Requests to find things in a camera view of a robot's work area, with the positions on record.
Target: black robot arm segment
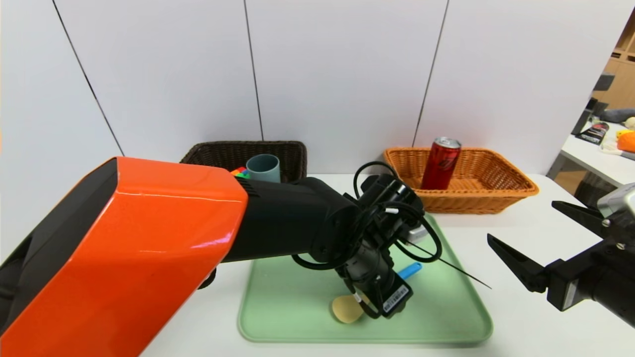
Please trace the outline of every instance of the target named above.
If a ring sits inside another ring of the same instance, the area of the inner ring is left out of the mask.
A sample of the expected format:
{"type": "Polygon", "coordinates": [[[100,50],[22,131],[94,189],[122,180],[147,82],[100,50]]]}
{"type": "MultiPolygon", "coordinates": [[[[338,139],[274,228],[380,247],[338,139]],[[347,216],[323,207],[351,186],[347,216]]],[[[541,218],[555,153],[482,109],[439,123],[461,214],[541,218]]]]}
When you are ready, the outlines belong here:
{"type": "MultiPolygon", "coordinates": [[[[223,262],[291,255],[308,269],[334,269],[351,293],[362,291],[375,309],[360,304],[373,318],[390,318],[403,310],[412,289],[392,269],[389,248],[397,245],[415,260],[432,262],[442,247],[432,233],[437,252],[429,258],[408,252],[430,231],[422,223],[423,204],[397,177],[372,175],[355,199],[324,182],[304,178],[294,184],[238,179],[249,194],[247,209],[234,244],[223,262]],[[299,257],[308,253],[315,262],[299,257]]],[[[202,286],[206,286],[213,275],[202,286]]]]}
{"type": "Polygon", "coordinates": [[[309,253],[334,259],[359,208],[316,178],[294,184],[237,178],[249,194],[234,245],[223,262],[309,253]]]}

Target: blue object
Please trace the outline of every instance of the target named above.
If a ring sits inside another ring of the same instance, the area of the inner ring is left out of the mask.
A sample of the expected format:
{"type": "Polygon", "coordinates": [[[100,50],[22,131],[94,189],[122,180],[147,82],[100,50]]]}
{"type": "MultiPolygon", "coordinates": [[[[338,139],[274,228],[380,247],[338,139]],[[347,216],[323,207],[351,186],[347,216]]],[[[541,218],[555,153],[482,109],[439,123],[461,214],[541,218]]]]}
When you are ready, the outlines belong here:
{"type": "Polygon", "coordinates": [[[406,280],[409,277],[413,276],[416,272],[421,270],[421,268],[423,268],[423,267],[424,267],[423,264],[421,264],[419,262],[414,262],[414,263],[410,264],[409,266],[403,268],[397,274],[399,274],[399,277],[401,277],[401,279],[406,280]]]}

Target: white table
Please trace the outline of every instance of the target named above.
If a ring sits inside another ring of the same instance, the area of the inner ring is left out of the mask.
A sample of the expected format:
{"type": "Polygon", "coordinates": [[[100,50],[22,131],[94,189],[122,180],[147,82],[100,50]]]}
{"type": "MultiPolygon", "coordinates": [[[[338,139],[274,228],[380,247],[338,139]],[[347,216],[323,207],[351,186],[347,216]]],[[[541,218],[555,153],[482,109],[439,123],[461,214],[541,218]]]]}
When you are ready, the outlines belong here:
{"type": "MultiPolygon", "coordinates": [[[[340,192],[352,192],[352,175],[314,175],[340,192]]],[[[474,284],[494,321],[494,333],[471,347],[248,342],[237,315],[250,262],[222,264],[216,280],[197,291],[159,333],[143,357],[203,356],[626,356],[635,330],[599,304],[585,301],[561,313],[546,294],[527,292],[486,243],[486,233],[540,264],[569,259],[599,238],[552,209],[554,199],[576,203],[552,180],[530,175],[540,187],[498,215],[435,215],[463,267],[493,287],[474,284]]]]}
{"type": "MultiPolygon", "coordinates": [[[[620,124],[607,123],[609,130],[605,138],[614,138],[615,132],[625,130],[620,124]]],[[[635,161],[600,151],[599,146],[569,135],[560,150],[560,155],[551,166],[547,176],[552,179],[560,172],[565,159],[570,159],[586,170],[595,173],[614,186],[635,182],[635,161]]]]}

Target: barcode label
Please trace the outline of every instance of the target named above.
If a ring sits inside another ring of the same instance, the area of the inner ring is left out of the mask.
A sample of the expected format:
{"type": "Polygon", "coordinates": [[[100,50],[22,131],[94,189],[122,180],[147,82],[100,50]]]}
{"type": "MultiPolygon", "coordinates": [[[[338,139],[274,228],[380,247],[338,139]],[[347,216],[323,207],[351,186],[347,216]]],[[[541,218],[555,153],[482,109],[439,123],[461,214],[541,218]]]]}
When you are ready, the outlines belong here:
{"type": "Polygon", "coordinates": [[[388,311],[390,311],[392,307],[395,306],[399,301],[401,301],[401,299],[403,299],[403,297],[406,296],[409,291],[410,290],[408,290],[406,285],[401,285],[397,289],[397,291],[392,293],[388,300],[384,302],[384,312],[387,313],[388,311]]]}

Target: dark brown wicker basket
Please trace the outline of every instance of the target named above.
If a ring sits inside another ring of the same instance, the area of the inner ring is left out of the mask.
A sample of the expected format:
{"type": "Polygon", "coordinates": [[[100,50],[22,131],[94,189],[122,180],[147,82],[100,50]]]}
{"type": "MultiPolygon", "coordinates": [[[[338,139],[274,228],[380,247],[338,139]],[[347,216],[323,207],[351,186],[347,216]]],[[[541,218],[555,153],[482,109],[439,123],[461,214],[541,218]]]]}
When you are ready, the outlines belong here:
{"type": "Polygon", "coordinates": [[[222,167],[232,171],[245,166],[258,154],[272,154],[280,159],[282,182],[307,176],[307,148],[299,141],[216,141],[196,144],[181,163],[222,167]]]}

